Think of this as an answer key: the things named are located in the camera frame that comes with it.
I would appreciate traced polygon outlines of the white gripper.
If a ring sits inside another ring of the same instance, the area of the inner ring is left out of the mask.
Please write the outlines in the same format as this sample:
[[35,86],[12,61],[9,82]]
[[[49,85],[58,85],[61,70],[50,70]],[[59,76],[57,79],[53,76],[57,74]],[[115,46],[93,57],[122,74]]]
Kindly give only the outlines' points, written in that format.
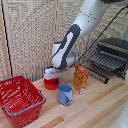
[[60,80],[58,79],[59,77],[62,77],[64,75],[68,75],[70,73],[70,69],[69,68],[66,68],[64,70],[56,70],[54,67],[50,67],[50,68],[46,68],[44,70],[44,78],[46,80],[50,80],[50,79],[54,79],[54,84],[56,86],[59,85],[60,83]]

